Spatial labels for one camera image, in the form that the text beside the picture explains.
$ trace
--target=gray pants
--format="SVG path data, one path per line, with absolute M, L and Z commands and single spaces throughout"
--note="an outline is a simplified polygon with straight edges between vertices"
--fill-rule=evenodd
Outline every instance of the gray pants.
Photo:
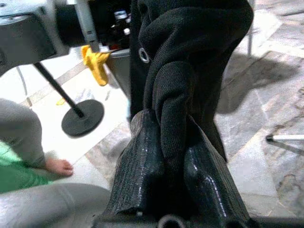
M 42 168 L 41 123 L 29 108 L 0 98 L 0 140 L 30 167 Z

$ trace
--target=black metal pole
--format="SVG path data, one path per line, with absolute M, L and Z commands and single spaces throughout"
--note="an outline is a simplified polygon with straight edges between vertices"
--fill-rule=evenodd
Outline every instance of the black metal pole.
M 57 81 L 52 77 L 52 75 L 42 66 L 41 63 L 34 63 L 36 69 L 43 75 L 43 77 L 53 86 L 53 88 L 66 100 L 66 102 L 71 106 L 74 112 L 81 118 L 85 114 L 77 107 L 74 101 L 66 94 L 66 92 L 61 88 Z

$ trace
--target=marble floor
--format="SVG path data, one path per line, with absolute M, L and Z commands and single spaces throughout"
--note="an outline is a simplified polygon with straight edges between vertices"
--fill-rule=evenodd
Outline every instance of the marble floor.
M 256 0 L 252 55 L 246 36 L 224 73 L 215 117 L 228 168 L 253 216 L 304 218 L 304 143 L 265 141 L 268 134 L 304 133 L 304 14 L 284 16 L 295 10 L 291 2 L 304 9 L 302 0 Z M 88 69 L 63 88 L 75 100 L 85 94 L 101 101 L 105 116 L 92 133 L 75 139 L 60 128 L 68 106 L 56 105 L 56 92 L 34 104 L 47 156 L 74 165 L 72 177 L 55 182 L 110 189 L 116 161 L 131 138 L 128 101 L 115 82 L 99 87 Z

